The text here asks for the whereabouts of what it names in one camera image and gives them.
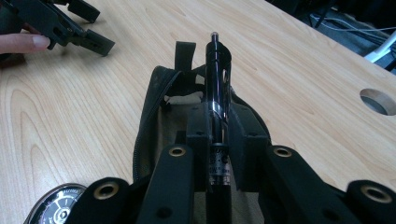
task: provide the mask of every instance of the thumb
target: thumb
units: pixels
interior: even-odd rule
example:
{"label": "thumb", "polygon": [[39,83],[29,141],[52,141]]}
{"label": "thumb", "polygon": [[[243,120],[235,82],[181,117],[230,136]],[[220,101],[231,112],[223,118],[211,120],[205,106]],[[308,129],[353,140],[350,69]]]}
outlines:
{"label": "thumb", "polygon": [[0,35],[0,54],[36,52],[46,49],[49,45],[50,40],[43,35]]}

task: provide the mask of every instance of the black clamp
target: black clamp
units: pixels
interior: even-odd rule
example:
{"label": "black clamp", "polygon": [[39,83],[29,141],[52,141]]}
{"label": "black clamp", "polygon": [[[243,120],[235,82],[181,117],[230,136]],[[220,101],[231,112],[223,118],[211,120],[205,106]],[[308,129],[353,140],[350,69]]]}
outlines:
{"label": "black clamp", "polygon": [[0,0],[0,35],[19,33],[28,23],[50,39],[48,49],[56,43],[69,42],[106,56],[114,42],[92,30],[84,31],[54,4],[67,5],[70,12],[94,23],[100,11],[83,0]]}

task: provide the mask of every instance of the desk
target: desk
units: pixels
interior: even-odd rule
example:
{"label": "desk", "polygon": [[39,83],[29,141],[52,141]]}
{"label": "desk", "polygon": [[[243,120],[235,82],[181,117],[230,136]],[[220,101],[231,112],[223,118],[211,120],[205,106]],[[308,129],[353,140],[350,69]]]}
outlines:
{"label": "desk", "polygon": [[235,91],[274,144],[295,148],[339,189],[371,179],[396,190],[396,117],[360,97],[374,89],[396,100],[391,73],[261,0],[89,2],[97,23],[71,18],[116,42],[108,56],[70,45],[1,64],[0,223],[22,223],[63,183],[132,183],[151,71],[174,66],[178,40],[196,42],[193,66],[205,63],[213,31],[233,55]]}

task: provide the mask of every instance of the floor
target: floor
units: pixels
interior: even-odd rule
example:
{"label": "floor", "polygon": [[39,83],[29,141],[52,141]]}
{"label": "floor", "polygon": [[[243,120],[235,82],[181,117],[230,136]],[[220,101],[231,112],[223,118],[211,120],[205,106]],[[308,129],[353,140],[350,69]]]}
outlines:
{"label": "floor", "polygon": [[[319,15],[311,14],[300,20],[308,25],[311,23],[315,25],[318,17]],[[325,21],[317,30],[362,57],[378,48],[391,34],[378,31],[369,23],[356,21],[352,16],[338,12],[336,9],[327,13]],[[395,57],[396,44],[392,46],[391,53],[375,63],[385,68]],[[393,69],[391,73],[396,75],[396,69]]]}

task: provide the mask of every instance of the black pouch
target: black pouch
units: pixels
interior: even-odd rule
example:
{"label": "black pouch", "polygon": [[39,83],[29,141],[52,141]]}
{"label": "black pouch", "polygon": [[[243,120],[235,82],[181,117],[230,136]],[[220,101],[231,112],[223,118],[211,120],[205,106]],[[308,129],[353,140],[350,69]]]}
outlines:
{"label": "black pouch", "polygon": [[[194,51],[195,43],[177,42],[175,69],[158,66],[151,75],[134,145],[134,181],[151,175],[162,149],[177,143],[194,150],[195,190],[207,185],[210,131],[204,102],[205,65],[191,69]],[[256,191],[257,154],[271,146],[270,134],[258,113],[233,90],[231,98],[228,125],[233,175],[238,189]]]}

